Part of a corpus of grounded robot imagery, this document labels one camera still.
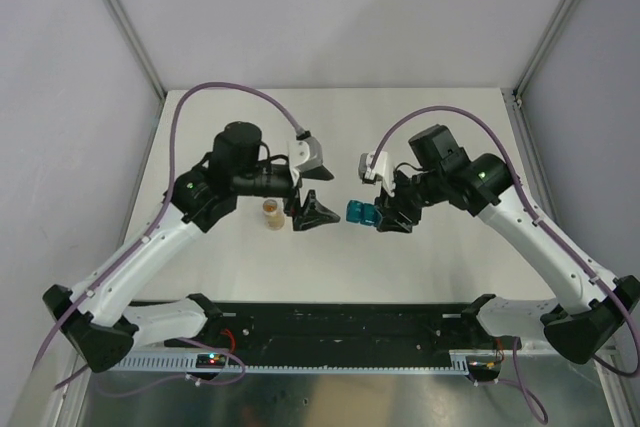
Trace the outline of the teal weekly pill organizer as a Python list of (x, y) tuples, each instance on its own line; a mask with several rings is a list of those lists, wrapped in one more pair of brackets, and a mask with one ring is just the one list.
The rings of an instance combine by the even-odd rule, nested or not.
[(381, 222), (381, 214), (375, 205), (350, 200), (346, 206), (346, 221), (369, 227), (377, 227)]

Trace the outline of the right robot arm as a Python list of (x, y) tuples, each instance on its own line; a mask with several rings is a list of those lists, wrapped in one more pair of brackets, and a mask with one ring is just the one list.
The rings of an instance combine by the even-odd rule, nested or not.
[(409, 146), (420, 165), (413, 176), (395, 168), (385, 152), (360, 158), (362, 179), (381, 185), (377, 230), (409, 233), (424, 208), (446, 202), (500, 234), (554, 294), (537, 301), (476, 299), (461, 325), (464, 340), (483, 348), (496, 337), (519, 337), (545, 341), (576, 364), (593, 359), (637, 305), (638, 280), (597, 266), (532, 203), (496, 155), (469, 159), (443, 125), (414, 135)]

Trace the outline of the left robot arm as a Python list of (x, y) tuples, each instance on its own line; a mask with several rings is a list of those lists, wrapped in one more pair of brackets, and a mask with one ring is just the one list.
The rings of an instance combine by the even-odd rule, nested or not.
[(304, 132), (288, 143), (286, 154), (262, 159), (265, 146), (256, 125), (228, 124), (211, 151), (172, 181), (156, 219), (136, 240), (74, 287), (54, 285), (45, 292), (45, 305), (91, 371), (107, 371), (147, 345), (193, 339), (209, 346), (220, 338), (222, 312), (202, 294), (144, 306), (132, 302), (175, 255), (231, 214), (239, 198), (283, 200), (297, 232), (339, 221), (314, 191), (300, 195), (303, 180), (333, 178), (317, 139)]

